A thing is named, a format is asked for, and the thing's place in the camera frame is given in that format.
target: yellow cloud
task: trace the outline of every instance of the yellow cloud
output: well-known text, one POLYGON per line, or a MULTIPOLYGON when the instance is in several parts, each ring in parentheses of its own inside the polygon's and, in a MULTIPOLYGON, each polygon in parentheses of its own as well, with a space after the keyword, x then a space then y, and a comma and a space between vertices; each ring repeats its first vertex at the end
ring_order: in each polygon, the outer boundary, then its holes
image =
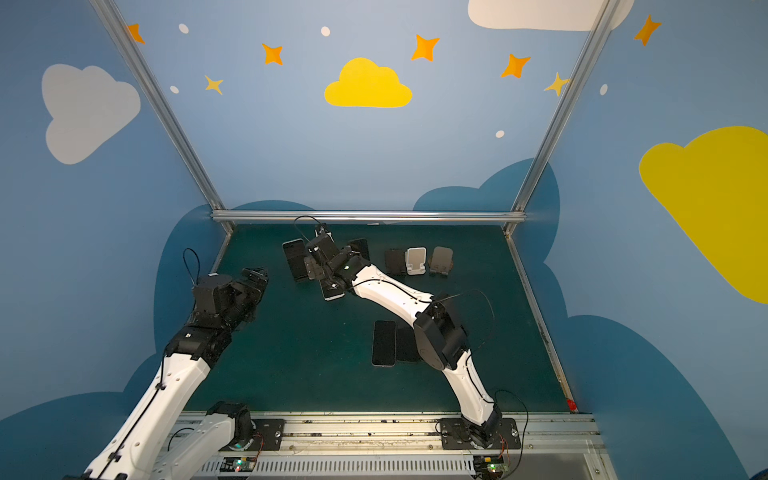
POLYGON ((725 127, 659 144, 640 176, 733 288, 768 303, 768 134, 725 127))
POLYGON ((394 70, 379 67, 368 58, 347 62, 339 81, 326 87, 326 101, 337 107, 403 107, 412 96, 394 70))

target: green mat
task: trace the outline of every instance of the green mat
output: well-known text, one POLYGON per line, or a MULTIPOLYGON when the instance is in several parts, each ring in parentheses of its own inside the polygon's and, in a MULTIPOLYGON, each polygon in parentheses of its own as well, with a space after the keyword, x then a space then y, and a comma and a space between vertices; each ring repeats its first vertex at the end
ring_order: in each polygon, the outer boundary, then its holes
MULTIPOLYGON (((312 227, 300 225, 309 236, 312 227)), ((404 225, 331 226, 339 244, 365 237, 371 261, 384 270, 390 248, 452 248, 454 268, 443 276, 407 276, 418 290, 449 294, 482 290, 455 299, 478 374, 489 393, 508 389, 532 412, 567 412, 509 249, 498 227, 404 225)), ((290 225, 239 226, 219 272, 239 276, 243 267, 265 266, 270 284, 256 319, 235 332, 208 378, 187 404, 205 410, 219 400, 245 402, 253 411, 453 411, 458 401, 445 376, 425 362, 371 364, 373 323, 395 319, 383 307, 347 293, 326 302, 317 282, 294 283, 283 242, 298 237, 290 225)), ((502 410, 522 411, 501 394, 502 410)))

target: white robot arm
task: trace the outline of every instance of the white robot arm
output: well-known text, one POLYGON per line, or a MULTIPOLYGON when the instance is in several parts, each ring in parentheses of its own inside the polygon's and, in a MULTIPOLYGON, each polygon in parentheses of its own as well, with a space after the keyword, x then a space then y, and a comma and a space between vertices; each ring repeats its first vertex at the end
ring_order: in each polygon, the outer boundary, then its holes
POLYGON ((168 343, 154 381, 117 435, 80 477, 94 480, 189 480, 211 455, 227 445, 253 440, 250 413, 243 404, 217 403, 195 431, 163 458, 157 456, 176 418, 248 321, 268 283, 266 271, 243 269, 200 278, 193 288, 191 321, 168 343))
POLYGON ((441 298, 420 292, 385 275, 350 246, 339 249, 327 227, 306 245, 327 300, 352 290, 393 312, 413 327, 419 355, 445 374, 461 406, 472 441, 487 448, 496 438, 502 414, 485 391, 472 362, 466 332, 451 318, 441 298))
MULTIPOLYGON (((372 300, 396 314, 414 327, 416 332, 419 332, 419 326, 414 326, 414 322, 419 314, 432 304, 431 294, 419 292, 394 280, 374 265, 365 266, 359 271, 354 279, 353 290, 360 298, 372 300)), ((418 336, 416 341, 418 345, 420 343, 418 336)), ((422 357, 430 354, 422 351, 421 346, 419 347, 419 354, 422 357)), ((472 352, 469 348, 463 350, 453 368, 451 365, 444 366, 441 362, 435 362, 434 359, 428 363, 445 374, 462 408, 462 415, 467 420, 476 425, 482 425, 491 418, 495 403, 483 388, 475 370, 475 364, 472 363, 472 352)))

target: phone screen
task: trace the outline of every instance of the phone screen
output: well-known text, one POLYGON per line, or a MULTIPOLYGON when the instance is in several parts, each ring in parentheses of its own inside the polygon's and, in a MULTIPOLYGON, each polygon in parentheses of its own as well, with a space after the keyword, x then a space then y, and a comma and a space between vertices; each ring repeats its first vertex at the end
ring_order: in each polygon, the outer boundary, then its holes
POLYGON ((376 320, 373 324, 373 355, 375 366, 394 366, 397 350, 397 324, 394 320, 376 320))

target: blue wall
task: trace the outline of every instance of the blue wall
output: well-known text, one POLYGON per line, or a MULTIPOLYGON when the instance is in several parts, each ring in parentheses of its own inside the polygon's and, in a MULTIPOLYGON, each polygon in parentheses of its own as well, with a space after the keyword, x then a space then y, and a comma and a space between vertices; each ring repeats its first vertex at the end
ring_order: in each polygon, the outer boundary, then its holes
POLYGON ((158 346, 186 319, 182 249, 195 248, 205 272, 223 231, 86 0, 4 5, 0 43, 0 465, 21 478, 22 451, 37 448, 55 466, 35 477, 60 478, 81 472, 117 431, 159 364, 158 346), (99 67, 141 102, 75 164, 46 142, 41 85, 56 64, 99 67))
POLYGON ((118 4, 139 25, 139 48, 230 208, 281 200, 411 210, 440 187, 479 188, 534 156, 558 101, 545 89, 558 72, 568 78, 586 39, 584 31, 484 28, 467 0, 118 4), (440 39, 432 61, 412 60, 417 35, 440 39), (282 65, 265 64, 263 44, 282 47, 282 65), (510 54, 531 58, 520 78, 502 77, 510 54), (392 68, 410 103, 328 103, 326 87, 361 57, 392 68), (222 81, 221 94, 206 89, 206 76, 222 81))
MULTIPOLYGON (((620 478, 746 478, 768 465, 768 306, 720 275, 638 171, 657 144, 734 125, 768 132, 766 25, 765 2, 637 0, 515 231, 620 478), (634 37, 648 15, 661 26, 643 46, 634 37)), ((722 159, 723 182, 745 174, 738 160, 722 159)), ((685 181, 698 178, 692 165, 685 181)), ((738 197, 706 194, 696 208, 739 210, 738 197)))

